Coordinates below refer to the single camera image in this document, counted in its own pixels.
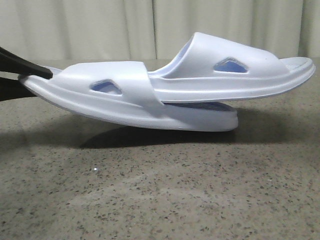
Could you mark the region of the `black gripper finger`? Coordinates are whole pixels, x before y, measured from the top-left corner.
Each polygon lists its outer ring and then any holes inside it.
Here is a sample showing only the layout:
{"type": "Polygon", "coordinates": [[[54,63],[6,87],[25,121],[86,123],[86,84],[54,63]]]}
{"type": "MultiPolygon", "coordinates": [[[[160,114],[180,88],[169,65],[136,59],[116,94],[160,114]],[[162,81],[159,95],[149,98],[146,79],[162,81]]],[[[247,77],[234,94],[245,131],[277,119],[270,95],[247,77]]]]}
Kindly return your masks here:
{"type": "Polygon", "coordinates": [[[53,77],[50,69],[27,61],[2,47],[0,48],[0,71],[24,76],[53,77]]]}

